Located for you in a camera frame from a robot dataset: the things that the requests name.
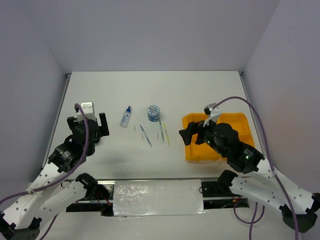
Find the yellow gel pen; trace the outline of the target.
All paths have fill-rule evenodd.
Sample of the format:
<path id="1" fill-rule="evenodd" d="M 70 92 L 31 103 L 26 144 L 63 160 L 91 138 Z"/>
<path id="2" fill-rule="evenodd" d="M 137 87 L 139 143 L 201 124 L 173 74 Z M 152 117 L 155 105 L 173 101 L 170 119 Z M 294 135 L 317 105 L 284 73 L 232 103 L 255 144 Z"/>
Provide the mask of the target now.
<path id="1" fill-rule="evenodd" d="M 169 138 L 169 135 L 168 135 L 168 130 L 167 130 L 166 124 L 163 122 L 162 126 L 163 126 L 163 131 L 164 131 L 164 135 L 165 135 L 165 139 L 166 139 L 167 145 L 170 146 L 171 143 L 170 143 L 170 138 Z"/>

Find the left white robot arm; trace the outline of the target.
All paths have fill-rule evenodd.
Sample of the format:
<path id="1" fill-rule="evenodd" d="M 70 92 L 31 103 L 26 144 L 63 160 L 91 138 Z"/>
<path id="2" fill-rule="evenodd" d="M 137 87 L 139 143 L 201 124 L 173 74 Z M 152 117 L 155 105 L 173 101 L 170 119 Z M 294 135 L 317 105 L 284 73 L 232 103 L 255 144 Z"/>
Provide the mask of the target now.
<path id="1" fill-rule="evenodd" d="M 100 122 L 67 118 L 72 134 L 54 149 L 28 189 L 14 194 L 15 202 L 0 213 L 0 233 L 6 240 L 35 240 L 47 222 L 78 200 L 110 199 L 111 192 L 88 173 L 81 173 L 55 193 L 71 172 L 94 154 L 101 137 L 109 136 L 106 115 L 100 113 L 99 118 Z"/>

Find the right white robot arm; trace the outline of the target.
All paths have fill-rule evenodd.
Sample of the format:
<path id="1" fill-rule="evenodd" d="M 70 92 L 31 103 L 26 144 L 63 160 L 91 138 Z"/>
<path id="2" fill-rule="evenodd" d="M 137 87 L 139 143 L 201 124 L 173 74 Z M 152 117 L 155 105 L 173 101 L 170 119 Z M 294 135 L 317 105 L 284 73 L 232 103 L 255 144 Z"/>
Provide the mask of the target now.
<path id="1" fill-rule="evenodd" d="M 271 167 L 270 161 L 253 146 L 240 141 L 239 134 L 228 123 L 207 125 L 190 122 L 179 131 L 185 146 L 197 136 L 196 144 L 207 144 L 226 158 L 230 170 L 217 179 L 217 190 L 223 196 L 241 195 L 281 214 L 283 222 L 293 230 L 306 233 L 317 221 L 319 193 L 311 193 Z"/>

